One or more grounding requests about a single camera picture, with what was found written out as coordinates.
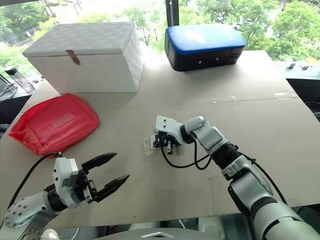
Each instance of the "red pouch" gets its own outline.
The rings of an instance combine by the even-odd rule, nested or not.
[[[9,136],[37,155],[63,152],[100,125],[99,118],[80,97],[65,94],[26,111]]]

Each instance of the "glass window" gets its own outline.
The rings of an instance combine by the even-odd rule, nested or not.
[[[144,51],[164,51],[164,0],[40,0],[0,7],[0,74],[40,73],[22,52],[56,24],[133,21]],[[275,61],[320,62],[320,0],[179,0],[180,25],[228,24]]]
[[[166,6],[159,0],[40,0],[0,7],[0,74],[15,66],[30,81],[41,74],[22,55],[56,24],[135,22],[144,50],[164,49]]]
[[[180,25],[227,24],[276,61],[320,63],[320,0],[180,0]]]

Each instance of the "blue case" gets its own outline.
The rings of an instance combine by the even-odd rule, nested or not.
[[[235,64],[246,41],[223,24],[169,26],[164,50],[172,68],[179,72]]]

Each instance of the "cardboard surface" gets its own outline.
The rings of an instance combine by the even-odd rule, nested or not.
[[[118,153],[89,174],[97,189],[116,177],[130,174],[130,178],[100,203],[84,202],[67,209],[48,227],[102,226],[238,212],[227,191],[229,183],[214,163],[203,171],[195,167],[176,169],[167,165],[159,151],[145,154],[143,142],[152,134],[157,115],[179,122],[199,113],[207,115],[209,122],[241,152],[258,159],[290,206],[319,203],[320,192],[313,184],[318,181],[320,168],[320,125],[287,81],[268,69],[272,69],[272,62],[262,51],[244,52],[234,66],[198,73],[174,72],[168,62],[157,66],[149,62],[144,66],[138,93],[78,94],[97,112],[101,126],[64,155],[75,158],[80,167],[97,155]],[[22,112],[57,95],[45,82]],[[221,100],[211,100],[212,96],[220,96]],[[192,144],[184,145],[169,158],[184,165],[193,161],[193,152]],[[198,156],[204,155],[199,148]],[[37,159],[7,135],[1,139],[0,218]],[[18,198],[51,185],[53,167],[53,159],[42,162]]]

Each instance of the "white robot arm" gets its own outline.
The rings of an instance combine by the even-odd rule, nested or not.
[[[49,221],[66,208],[75,208],[82,201],[100,202],[113,194],[129,175],[118,177],[97,191],[92,180],[88,180],[89,170],[111,160],[116,153],[97,156],[78,169],[74,158],[57,155],[54,170],[54,184],[42,192],[24,197],[11,205],[0,228],[0,240],[39,240]]]
[[[273,197],[272,188],[258,169],[238,147],[210,125],[204,115],[197,115],[184,124],[172,118],[157,116],[153,149],[190,144],[197,140],[231,180],[228,192],[237,208],[253,218],[254,228],[261,240],[320,240],[320,235],[305,223],[290,207]]]

